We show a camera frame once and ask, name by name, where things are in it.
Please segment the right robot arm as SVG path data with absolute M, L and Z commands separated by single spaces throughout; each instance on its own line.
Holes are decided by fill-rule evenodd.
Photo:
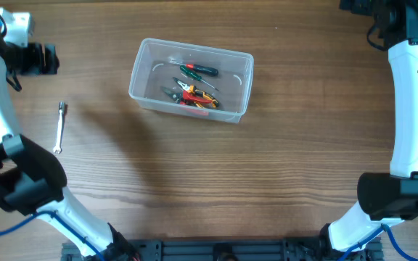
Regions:
M 370 16 L 388 53 L 395 89 L 395 141 L 389 173 L 364 173 L 357 202 L 323 227 L 318 258 L 345 260 L 391 227 L 418 217 L 418 1 L 342 0 L 339 8 Z

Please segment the green handled screwdriver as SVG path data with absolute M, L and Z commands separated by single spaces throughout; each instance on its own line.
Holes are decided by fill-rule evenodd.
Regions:
M 202 77 L 200 75 L 198 75 L 194 70 L 191 70 L 191 69 L 185 67 L 184 65 L 180 65 L 179 69 L 183 72 L 183 74 L 189 76 L 193 80 L 202 82 L 202 83 L 204 83 L 204 84 L 206 84 L 206 85 L 210 86 L 211 88 L 218 91 L 218 89 L 216 87 L 212 86 L 207 81 L 203 80 Z

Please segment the red handled pruning snips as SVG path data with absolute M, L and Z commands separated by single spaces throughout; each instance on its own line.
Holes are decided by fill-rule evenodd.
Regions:
M 176 104 L 185 105 L 187 112 L 191 112 L 196 115 L 207 116 L 208 112 L 203 112 L 197 108 L 204 108 L 204 104 L 212 104 L 212 101 L 194 94 L 188 93 L 186 91 L 173 91 L 169 88 L 161 86 L 160 89 L 170 97 Z

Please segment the silver flex socket wrench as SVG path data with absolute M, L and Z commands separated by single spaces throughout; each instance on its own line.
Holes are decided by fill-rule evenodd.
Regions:
M 57 135 L 55 145 L 53 147 L 53 152 L 55 154 L 60 154 L 62 152 L 62 135 L 64 129 L 65 113 L 66 113 L 66 103 L 61 101 L 58 106 L 58 122 L 57 122 Z

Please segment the black red handled screwdriver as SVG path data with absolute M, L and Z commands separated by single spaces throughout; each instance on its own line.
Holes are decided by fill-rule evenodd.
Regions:
M 199 72 L 199 73 L 206 74 L 209 76 L 218 76 L 219 74 L 219 71 L 213 67 L 206 67 L 206 66 L 197 65 L 197 64 L 183 63 L 183 62 L 179 62 L 176 60 L 171 60 L 170 63 L 175 64 L 175 65 L 183 65 L 184 67 L 190 70 L 194 70 L 197 73 Z

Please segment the orange black needle nose pliers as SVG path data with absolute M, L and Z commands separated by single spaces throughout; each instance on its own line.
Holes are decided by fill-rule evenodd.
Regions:
M 189 85 L 178 78 L 173 78 L 177 85 L 182 89 L 182 99 L 191 102 L 195 106 L 203 108 L 204 104 L 209 104 L 212 108 L 220 106 L 219 101 L 209 93 L 198 89 L 196 86 Z

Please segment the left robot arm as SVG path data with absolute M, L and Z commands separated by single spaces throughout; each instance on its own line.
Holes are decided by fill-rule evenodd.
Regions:
M 54 152 L 22 134 L 9 90 L 21 89 L 21 75 L 54 75 L 60 65 L 55 47 L 30 42 L 32 33 L 29 13 L 0 7 L 0 208 L 50 224 L 82 260 L 138 260 L 139 251 L 71 193 Z

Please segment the clear plastic storage container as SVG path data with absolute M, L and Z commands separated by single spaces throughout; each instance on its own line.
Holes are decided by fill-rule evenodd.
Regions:
M 180 65 L 171 64 L 171 60 L 216 68 L 218 76 L 196 73 L 218 91 L 183 74 Z M 139 47 L 128 92 L 142 108 L 238 123 L 246 113 L 250 100 L 253 67 L 253 56 L 248 53 L 146 38 Z M 164 86 L 173 91 L 182 91 L 173 78 L 209 93 L 219 101 L 220 106 L 212 108 L 204 104 L 204 108 L 197 108 L 208 112 L 207 116 L 187 112 L 187 106 L 176 104 L 160 89 Z

